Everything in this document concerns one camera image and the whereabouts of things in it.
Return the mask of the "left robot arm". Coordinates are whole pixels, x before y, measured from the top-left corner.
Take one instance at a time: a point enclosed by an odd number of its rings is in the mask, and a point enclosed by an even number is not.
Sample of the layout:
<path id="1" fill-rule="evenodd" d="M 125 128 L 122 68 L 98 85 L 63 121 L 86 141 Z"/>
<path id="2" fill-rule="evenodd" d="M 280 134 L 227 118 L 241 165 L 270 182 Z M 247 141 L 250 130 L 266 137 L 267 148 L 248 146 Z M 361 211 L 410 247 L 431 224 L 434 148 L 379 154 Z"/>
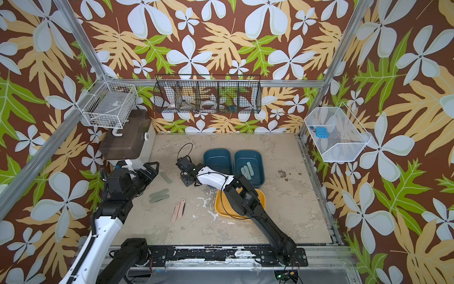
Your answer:
<path id="1" fill-rule="evenodd" d="M 91 232 L 73 265 L 63 277 L 63 284 L 118 284 L 133 266 L 145 266 L 150 251 L 144 238 L 123 242 L 113 259 L 102 267 L 109 248 L 140 196 L 157 177 L 158 162 L 147 162 L 137 170 L 116 168 L 111 173 L 101 170 L 104 190 L 101 202 L 91 215 Z"/>

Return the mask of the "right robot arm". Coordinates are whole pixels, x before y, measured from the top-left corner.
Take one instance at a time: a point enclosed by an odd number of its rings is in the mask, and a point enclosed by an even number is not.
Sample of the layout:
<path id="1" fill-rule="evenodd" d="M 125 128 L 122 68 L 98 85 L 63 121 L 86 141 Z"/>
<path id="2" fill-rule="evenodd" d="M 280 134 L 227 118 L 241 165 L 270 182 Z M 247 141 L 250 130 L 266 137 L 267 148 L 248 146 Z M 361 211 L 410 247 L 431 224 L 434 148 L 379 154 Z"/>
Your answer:
<path id="1" fill-rule="evenodd" d="M 195 165 L 188 155 L 177 159 L 180 178 L 185 186 L 195 183 L 208 185 L 222 192 L 231 208 L 241 217 L 252 220 L 269 241 L 277 260 L 282 265 L 291 264 L 296 244 L 266 213 L 258 192 L 243 175 L 227 175 L 204 164 Z"/>

